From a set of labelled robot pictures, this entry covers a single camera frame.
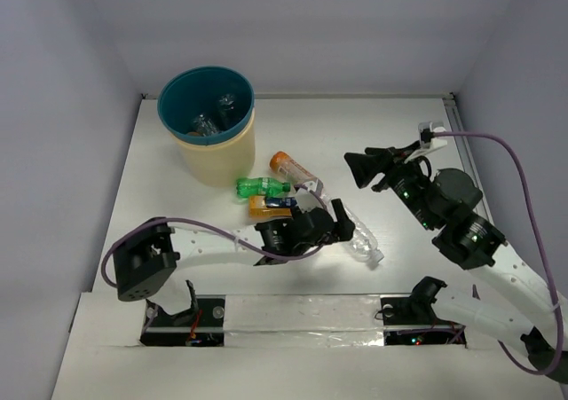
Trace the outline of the clear ribbed plastic bottle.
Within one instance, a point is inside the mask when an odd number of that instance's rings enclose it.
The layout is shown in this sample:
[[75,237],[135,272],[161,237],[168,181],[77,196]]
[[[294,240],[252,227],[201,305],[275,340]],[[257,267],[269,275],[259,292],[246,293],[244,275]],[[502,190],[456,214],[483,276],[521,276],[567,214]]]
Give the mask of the clear ribbed plastic bottle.
[[364,263],[369,269],[375,269],[384,258],[375,235],[346,205],[343,208],[355,225],[352,239],[346,243],[345,248],[353,259]]

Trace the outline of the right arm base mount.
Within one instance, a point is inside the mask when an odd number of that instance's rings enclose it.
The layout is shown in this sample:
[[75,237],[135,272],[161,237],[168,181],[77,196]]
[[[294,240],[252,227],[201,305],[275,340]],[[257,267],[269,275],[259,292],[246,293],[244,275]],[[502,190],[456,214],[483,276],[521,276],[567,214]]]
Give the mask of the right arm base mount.
[[374,319],[385,327],[386,346],[467,345],[465,327],[436,316],[432,304],[447,283],[423,278],[406,296],[384,296]]

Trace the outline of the yellow bottle blue label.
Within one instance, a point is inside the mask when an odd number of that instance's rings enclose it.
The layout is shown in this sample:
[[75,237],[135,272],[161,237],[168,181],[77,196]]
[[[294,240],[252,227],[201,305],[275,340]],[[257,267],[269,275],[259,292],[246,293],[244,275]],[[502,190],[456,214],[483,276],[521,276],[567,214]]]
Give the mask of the yellow bottle blue label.
[[291,217],[292,209],[296,207],[297,201],[294,197],[274,198],[256,195],[248,198],[248,215],[251,218]]

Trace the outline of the orange bottle white label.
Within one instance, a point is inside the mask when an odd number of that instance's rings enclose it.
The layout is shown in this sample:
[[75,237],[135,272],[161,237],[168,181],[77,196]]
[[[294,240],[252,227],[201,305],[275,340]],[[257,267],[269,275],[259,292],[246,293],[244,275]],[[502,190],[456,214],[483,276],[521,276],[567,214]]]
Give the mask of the orange bottle white label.
[[279,151],[274,154],[269,166],[275,174],[283,176],[291,184],[301,184],[317,194],[321,194],[323,183],[287,153]]

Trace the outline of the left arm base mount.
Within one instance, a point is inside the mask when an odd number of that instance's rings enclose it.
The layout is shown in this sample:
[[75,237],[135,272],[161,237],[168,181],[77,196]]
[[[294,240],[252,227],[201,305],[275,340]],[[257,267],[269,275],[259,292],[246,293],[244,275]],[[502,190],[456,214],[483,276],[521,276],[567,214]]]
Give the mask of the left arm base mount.
[[187,282],[191,305],[169,315],[146,300],[146,317],[139,341],[146,347],[223,347],[225,345],[225,296],[197,295]]

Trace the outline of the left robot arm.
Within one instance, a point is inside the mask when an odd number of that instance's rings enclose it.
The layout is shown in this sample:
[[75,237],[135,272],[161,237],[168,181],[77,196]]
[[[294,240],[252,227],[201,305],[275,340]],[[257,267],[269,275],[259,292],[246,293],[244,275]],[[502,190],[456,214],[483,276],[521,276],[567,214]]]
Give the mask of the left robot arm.
[[121,302],[148,300],[173,322],[196,314],[193,285],[181,270],[209,265],[261,267],[301,261],[323,247],[352,239],[355,224],[339,199],[332,208],[295,209],[288,218],[225,231],[182,218],[154,217],[118,239],[105,254],[101,276]]

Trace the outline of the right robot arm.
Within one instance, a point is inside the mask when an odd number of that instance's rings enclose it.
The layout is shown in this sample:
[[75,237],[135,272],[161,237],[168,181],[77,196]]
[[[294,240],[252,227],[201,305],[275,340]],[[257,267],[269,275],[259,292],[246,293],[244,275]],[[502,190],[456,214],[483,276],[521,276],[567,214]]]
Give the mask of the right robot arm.
[[475,329],[516,352],[527,372],[567,382],[565,298],[520,257],[505,235],[475,208],[483,194],[461,169],[428,175],[412,147],[367,148],[344,159],[358,188],[392,191],[420,225],[436,233],[433,246],[450,263],[491,288],[496,306],[425,277],[400,299],[395,316],[420,322],[451,321]]

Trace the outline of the clear bottle blue label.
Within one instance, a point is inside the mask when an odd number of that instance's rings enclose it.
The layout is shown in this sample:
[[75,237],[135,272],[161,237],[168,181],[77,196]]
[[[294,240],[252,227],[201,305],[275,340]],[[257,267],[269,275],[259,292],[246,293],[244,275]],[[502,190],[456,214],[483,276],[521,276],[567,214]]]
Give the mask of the clear bottle blue label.
[[235,102],[236,96],[232,93],[226,93],[217,99],[217,111],[224,130],[229,130],[237,123]]

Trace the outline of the clear bottle white cap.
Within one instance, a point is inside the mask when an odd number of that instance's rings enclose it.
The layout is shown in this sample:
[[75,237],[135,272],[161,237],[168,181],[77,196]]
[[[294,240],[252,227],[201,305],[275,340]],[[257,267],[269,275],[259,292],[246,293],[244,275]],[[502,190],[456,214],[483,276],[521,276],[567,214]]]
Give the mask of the clear bottle white cap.
[[193,132],[202,137],[211,137],[219,134],[221,129],[214,119],[207,114],[198,114],[192,120]]

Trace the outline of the green plastic bottle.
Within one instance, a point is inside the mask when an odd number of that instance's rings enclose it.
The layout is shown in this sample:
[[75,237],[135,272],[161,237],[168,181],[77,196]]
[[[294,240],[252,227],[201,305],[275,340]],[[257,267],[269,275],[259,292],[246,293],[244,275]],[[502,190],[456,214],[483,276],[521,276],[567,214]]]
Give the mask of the green plastic bottle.
[[243,177],[236,181],[235,190],[240,199],[252,196],[274,198],[291,192],[292,186],[288,182],[281,182],[271,177]]

